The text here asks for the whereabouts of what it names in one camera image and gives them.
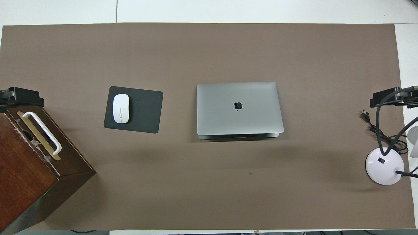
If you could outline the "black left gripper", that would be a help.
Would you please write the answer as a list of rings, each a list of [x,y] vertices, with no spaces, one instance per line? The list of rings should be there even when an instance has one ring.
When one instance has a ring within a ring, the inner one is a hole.
[[[10,87],[7,91],[0,91],[0,105],[44,106],[44,99],[37,91]]]

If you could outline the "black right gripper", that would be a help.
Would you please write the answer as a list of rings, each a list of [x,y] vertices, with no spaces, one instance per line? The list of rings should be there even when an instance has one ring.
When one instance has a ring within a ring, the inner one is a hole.
[[[390,89],[386,89],[380,92],[376,92],[372,95],[372,98],[370,99],[370,107],[378,107],[379,103],[383,100],[384,97],[387,95],[397,92],[398,90],[401,90],[400,87],[393,87]],[[383,105],[395,105],[395,106],[401,106],[401,103],[403,102],[403,106],[406,106],[407,108],[415,108],[418,107],[418,86],[412,86],[411,90],[408,90],[406,92],[400,92],[396,95],[393,95],[389,97]]]

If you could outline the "white computer mouse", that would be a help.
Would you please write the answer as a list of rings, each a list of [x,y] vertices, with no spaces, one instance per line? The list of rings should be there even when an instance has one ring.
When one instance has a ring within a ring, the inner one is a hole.
[[[127,94],[118,94],[113,98],[112,116],[114,122],[126,124],[130,117],[130,98]]]

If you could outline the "white desk lamp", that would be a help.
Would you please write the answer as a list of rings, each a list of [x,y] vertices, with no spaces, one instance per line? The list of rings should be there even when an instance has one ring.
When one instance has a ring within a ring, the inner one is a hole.
[[[383,153],[387,150],[387,147],[382,147],[382,151],[376,148],[367,155],[365,169],[370,179],[380,185],[393,185],[403,177],[418,178],[418,174],[414,174],[418,166],[412,172],[406,172],[401,157],[402,154],[409,152],[406,141],[397,140],[389,153],[384,156]]]

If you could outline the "black mouse pad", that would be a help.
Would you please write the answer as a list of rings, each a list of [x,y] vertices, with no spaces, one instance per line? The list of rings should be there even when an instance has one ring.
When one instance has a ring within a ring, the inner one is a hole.
[[[112,116],[113,98],[118,94],[127,94],[130,98],[130,117],[126,124],[114,122]],[[127,87],[109,88],[104,127],[108,129],[158,133],[163,103],[163,92]]]

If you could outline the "silver grey Apple laptop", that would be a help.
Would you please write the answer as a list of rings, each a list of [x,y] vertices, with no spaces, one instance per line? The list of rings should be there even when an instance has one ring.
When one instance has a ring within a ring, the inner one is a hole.
[[[197,85],[200,140],[269,138],[283,132],[275,82]]]

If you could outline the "brown paper table mat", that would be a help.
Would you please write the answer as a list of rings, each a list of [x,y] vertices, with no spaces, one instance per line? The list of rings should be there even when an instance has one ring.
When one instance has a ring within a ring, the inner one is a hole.
[[[197,85],[276,82],[284,133],[208,142]],[[360,118],[400,86],[394,25],[4,26],[0,89],[36,90],[96,170],[32,230],[414,228],[409,178],[365,171]],[[104,127],[111,86],[163,92],[158,133]]]

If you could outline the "dark brown wooden box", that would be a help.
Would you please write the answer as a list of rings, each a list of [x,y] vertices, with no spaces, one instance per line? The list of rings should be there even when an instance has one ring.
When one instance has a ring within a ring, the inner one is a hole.
[[[34,112],[61,143],[51,158],[17,112]],[[43,107],[21,105],[0,112],[0,235],[13,235],[45,220],[96,171]]]

